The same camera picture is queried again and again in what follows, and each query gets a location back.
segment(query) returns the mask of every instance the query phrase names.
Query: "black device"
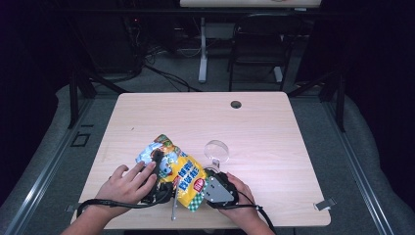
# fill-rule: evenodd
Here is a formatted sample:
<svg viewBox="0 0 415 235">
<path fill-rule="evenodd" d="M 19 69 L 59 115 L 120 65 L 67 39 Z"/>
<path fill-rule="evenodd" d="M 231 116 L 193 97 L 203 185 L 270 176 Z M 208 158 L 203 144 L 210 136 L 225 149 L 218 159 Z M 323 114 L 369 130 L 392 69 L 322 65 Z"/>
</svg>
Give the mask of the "black device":
<svg viewBox="0 0 415 235">
<path fill-rule="evenodd" d="M 160 164 L 161 160 L 164 157 L 164 153 L 156 149 L 152 153 L 153 161 L 156 162 L 156 166 L 153 169 L 152 174 L 154 173 L 157 176 L 157 181 L 153 186 L 149 194 L 147 194 L 142 200 L 141 203 L 152 204 L 153 202 L 159 202 L 159 204 L 168 203 L 170 198 L 173 197 L 173 183 L 160 183 Z"/>
<path fill-rule="evenodd" d="M 207 188 L 204 191 L 204 198 L 207 204 L 214 209 L 226 209 L 229 206 L 237 205 L 239 202 L 238 190 L 235 185 L 229 182 L 228 176 L 223 172 L 214 172 L 205 169 L 207 173 Z"/>
</svg>

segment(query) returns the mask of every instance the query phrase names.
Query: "red logo on bag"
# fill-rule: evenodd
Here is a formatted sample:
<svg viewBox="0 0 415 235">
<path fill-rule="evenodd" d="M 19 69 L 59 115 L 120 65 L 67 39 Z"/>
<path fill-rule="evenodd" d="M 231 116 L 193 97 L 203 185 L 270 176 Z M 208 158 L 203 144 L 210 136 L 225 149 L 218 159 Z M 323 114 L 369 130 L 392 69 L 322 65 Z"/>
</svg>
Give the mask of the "red logo on bag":
<svg viewBox="0 0 415 235">
<path fill-rule="evenodd" d="M 200 193 L 202 189 L 204 189 L 205 181 L 201 178 L 198 178 L 198 180 L 195 181 L 195 184 L 193 185 L 193 189 L 198 191 Z"/>
<path fill-rule="evenodd" d="M 179 179 L 180 179 L 180 176 L 176 176 L 174 179 L 173 179 L 173 186 L 175 187 L 176 185 L 177 185 L 177 183 L 179 182 Z"/>
</svg>

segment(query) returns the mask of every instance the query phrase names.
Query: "black chair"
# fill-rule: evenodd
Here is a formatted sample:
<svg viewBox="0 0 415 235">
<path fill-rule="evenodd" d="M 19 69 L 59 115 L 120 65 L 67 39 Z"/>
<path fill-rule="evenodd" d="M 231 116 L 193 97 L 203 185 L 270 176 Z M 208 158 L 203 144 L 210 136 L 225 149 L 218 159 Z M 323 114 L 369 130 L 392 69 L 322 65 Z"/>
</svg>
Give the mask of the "black chair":
<svg viewBox="0 0 415 235">
<path fill-rule="evenodd" d="M 232 91 L 232 83 L 246 82 L 233 79 L 234 65 L 270 67 L 270 72 L 275 67 L 283 68 L 279 87 L 282 91 L 293 43 L 301 26 L 302 20 L 294 15 L 252 14 L 238 20 L 234 27 L 228 63 L 229 91 Z"/>
</svg>

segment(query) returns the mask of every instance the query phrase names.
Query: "table leg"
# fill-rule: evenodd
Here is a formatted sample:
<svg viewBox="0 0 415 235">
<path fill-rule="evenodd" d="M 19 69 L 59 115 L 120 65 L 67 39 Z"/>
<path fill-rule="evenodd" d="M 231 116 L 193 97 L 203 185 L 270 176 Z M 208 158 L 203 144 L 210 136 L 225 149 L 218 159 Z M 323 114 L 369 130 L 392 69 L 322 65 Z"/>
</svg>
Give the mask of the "table leg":
<svg viewBox="0 0 415 235">
<path fill-rule="evenodd" d="M 274 76 L 276 82 L 281 82 L 283 80 L 283 73 L 281 72 L 281 67 L 274 67 Z"/>
<path fill-rule="evenodd" d="M 208 56 L 207 36 L 205 33 L 205 18 L 201 18 L 201 66 L 199 68 L 199 82 L 207 82 Z"/>
</svg>

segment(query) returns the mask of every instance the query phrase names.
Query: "light wood tabletop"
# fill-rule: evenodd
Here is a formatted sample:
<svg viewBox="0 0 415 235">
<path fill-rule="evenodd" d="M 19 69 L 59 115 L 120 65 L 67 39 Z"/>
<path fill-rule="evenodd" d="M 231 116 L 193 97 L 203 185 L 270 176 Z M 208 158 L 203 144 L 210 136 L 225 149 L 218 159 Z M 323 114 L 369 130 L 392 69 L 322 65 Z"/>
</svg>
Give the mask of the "light wood tabletop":
<svg viewBox="0 0 415 235">
<path fill-rule="evenodd" d="M 234 109 L 231 102 L 241 108 Z M 305 149 L 290 101 L 283 92 L 128 93 L 118 97 L 101 146 L 79 202 L 92 199 L 119 165 L 135 159 L 156 137 L 165 134 L 201 165 L 210 140 L 229 148 L 221 164 L 248 184 L 274 226 L 325 226 L 328 211 Z M 131 210 L 113 219 L 107 229 L 235 228 L 226 216 L 206 205 L 195 212 L 179 205 L 171 221 L 173 200 Z"/>
<path fill-rule="evenodd" d="M 191 8 L 319 8 L 321 0 L 180 0 Z"/>
</svg>

